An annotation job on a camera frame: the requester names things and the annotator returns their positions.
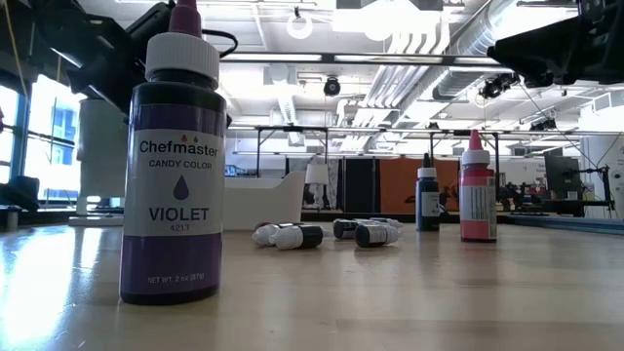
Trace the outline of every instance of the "orange wall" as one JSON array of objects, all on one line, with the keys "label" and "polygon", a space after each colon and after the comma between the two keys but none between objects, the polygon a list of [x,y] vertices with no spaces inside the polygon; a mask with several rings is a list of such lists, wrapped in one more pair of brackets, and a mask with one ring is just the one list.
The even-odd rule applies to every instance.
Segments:
[{"label": "orange wall", "polygon": [[[391,160],[379,160],[380,199],[381,211],[383,213],[415,213],[414,194],[416,181],[418,180],[418,169],[421,165],[422,160],[404,157]],[[441,192],[444,191],[445,186],[449,188],[457,186],[458,161],[436,160],[435,167]],[[456,198],[448,198],[447,210],[459,210]]]}]

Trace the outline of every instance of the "small bottle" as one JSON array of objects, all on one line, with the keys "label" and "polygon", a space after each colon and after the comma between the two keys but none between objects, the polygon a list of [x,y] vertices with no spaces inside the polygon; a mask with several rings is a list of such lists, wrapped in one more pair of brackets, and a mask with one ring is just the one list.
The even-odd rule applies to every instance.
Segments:
[{"label": "small bottle", "polygon": [[425,153],[422,168],[418,169],[416,182],[416,230],[440,230],[440,188],[436,169],[431,167],[429,154]]},{"label": "small bottle", "polygon": [[333,222],[333,236],[340,240],[353,239],[358,224],[357,220],[336,219]]},{"label": "small bottle", "polygon": [[496,242],[496,188],[488,169],[489,152],[481,146],[479,132],[470,133],[470,146],[461,155],[459,225],[461,241]]},{"label": "small bottle", "polygon": [[273,224],[269,222],[260,223],[255,227],[255,231],[252,234],[252,239],[261,247],[273,246],[270,237],[274,235],[281,228],[286,228],[292,225],[300,225],[304,223],[280,223]]},{"label": "small bottle", "polygon": [[361,223],[355,229],[355,242],[361,248],[378,248],[399,240],[399,229],[385,223]]},{"label": "small bottle", "polygon": [[134,89],[120,295],[175,304],[218,290],[226,103],[219,53],[202,39],[195,0],[178,0],[168,33],[149,40]]},{"label": "small bottle", "polygon": [[388,223],[389,225],[397,228],[397,229],[401,229],[403,227],[403,224],[398,221],[397,219],[392,219],[392,218],[383,218],[383,217],[373,217],[370,220],[372,221],[376,221],[379,223]]},{"label": "small bottle", "polygon": [[313,249],[329,234],[320,225],[297,224],[278,229],[269,240],[280,250]]}]

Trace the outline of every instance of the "window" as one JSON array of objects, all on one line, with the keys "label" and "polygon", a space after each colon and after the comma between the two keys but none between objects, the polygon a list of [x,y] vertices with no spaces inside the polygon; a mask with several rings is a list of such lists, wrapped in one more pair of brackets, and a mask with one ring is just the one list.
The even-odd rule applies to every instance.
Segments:
[{"label": "window", "polygon": [[[0,108],[4,114],[2,123],[6,126],[14,126],[18,110],[18,93],[0,86]],[[0,183],[9,181],[12,153],[13,132],[5,128],[0,134]]]},{"label": "window", "polygon": [[39,178],[40,200],[76,200],[80,164],[76,161],[78,113],[82,95],[43,75],[32,85],[25,175]]}]

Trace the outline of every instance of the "desk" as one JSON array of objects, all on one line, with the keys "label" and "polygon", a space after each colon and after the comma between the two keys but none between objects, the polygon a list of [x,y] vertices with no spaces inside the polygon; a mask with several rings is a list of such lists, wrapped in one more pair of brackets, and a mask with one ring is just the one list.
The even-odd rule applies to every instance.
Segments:
[{"label": "desk", "polygon": [[326,238],[258,249],[226,232],[222,286],[169,307],[118,299],[120,229],[51,226],[0,237],[0,349],[621,350],[624,240],[500,225],[498,244],[458,226],[390,247]]}]

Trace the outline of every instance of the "chefmaster logo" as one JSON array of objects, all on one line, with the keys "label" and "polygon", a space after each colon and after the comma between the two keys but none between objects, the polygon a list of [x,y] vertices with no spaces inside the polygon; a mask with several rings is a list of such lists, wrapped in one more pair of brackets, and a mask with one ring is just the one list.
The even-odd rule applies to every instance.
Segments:
[{"label": "chefmaster logo", "polygon": [[144,140],[138,145],[140,152],[149,153],[179,153],[192,155],[205,155],[214,157],[218,154],[218,149],[200,145],[197,143],[195,136],[194,142],[189,142],[186,135],[182,136],[181,142],[169,140],[168,142],[154,142],[152,140]]}]

